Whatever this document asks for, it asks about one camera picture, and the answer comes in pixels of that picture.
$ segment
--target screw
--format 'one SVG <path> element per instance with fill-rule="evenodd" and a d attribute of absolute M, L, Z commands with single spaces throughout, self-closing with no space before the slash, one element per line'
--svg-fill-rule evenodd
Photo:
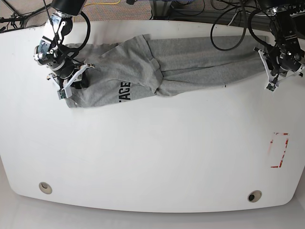
<path fill-rule="evenodd" d="M 43 53 L 38 53 L 38 59 L 42 59 L 43 58 Z"/>

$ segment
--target round hole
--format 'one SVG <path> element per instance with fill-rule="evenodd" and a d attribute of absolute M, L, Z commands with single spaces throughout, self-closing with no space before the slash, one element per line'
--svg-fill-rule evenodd
<path fill-rule="evenodd" d="M 39 184 L 39 189 L 41 192 L 43 192 L 44 194 L 51 194 L 52 193 L 52 188 L 50 185 L 48 185 L 45 182 L 41 182 Z"/>
<path fill-rule="evenodd" d="M 251 202 L 251 203 L 255 203 L 261 197 L 262 197 L 262 192 L 257 190 L 257 191 L 254 191 L 254 192 L 250 193 L 250 195 L 248 196 L 248 201 Z"/>

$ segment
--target gray sweatshirt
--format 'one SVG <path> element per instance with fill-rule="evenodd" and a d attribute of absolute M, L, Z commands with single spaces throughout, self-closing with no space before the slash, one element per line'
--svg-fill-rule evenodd
<path fill-rule="evenodd" d="M 214 42 L 229 48 L 239 39 L 215 37 Z M 94 107 L 224 86 L 264 71 L 254 47 L 262 48 L 251 36 L 228 52 L 216 50 L 209 37 L 146 40 L 141 35 L 120 44 L 88 44 L 77 59 L 95 64 L 86 70 L 90 86 L 73 88 L 66 102 Z"/>

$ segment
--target black lettering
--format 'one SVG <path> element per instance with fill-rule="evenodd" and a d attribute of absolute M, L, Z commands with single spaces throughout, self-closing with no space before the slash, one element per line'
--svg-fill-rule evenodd
<path fill-rule="evenodd" d="M 119 93 L 120 93 L 120 94 L 123 94 L 123 93 L 128 93 L 129 91 L 130 91 L 130 88 L 126 88 L 125 91 L 124 91 L 124 88 L 121 88 L 121 89 L 119 90 Z"/>
<path fill-rule="evenodd" d="M 130 87 L 130 83 L 121 82 L 121 87 Z"/>
<path fill-rule="evenodd" d="M 129 95 L 130 95 L 130 93 L 119 95 L 119 99 L 130 100 L 130 98 L 128 98 Z"/>

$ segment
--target white tabletop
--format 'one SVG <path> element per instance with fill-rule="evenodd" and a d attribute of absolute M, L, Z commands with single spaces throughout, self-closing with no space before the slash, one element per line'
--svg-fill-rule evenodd
<path fill-rule="evenodd" d="M 140 34 L 209 36 L 210 28 L 194 22 L 100 21 L 92 22 L 89 43 L 122 42 Z M 215 35 L 241 31 L 217 26 Z M 82 42 L 85 32 L 84 23 L 75 23 L 65 42 Z M 147 212 L 263 208 L 292 198 L 305 165 L 304 79 L 287 80 L 271 93 L 261 74 L 171 98 L 69 109 L 46 80 L 50 71 L 33 60 L 41 34 L 42 28 L 0 34 L 5 44 L 0 155 L 17 194 Z M 280 163 L 287 138 L 283 165 L 271 168 Z M 50 184 L 52 194 L 42 193 L 40 182 Z M 255 190 L 263 196 L 250 203 L 248 195 Z"/>

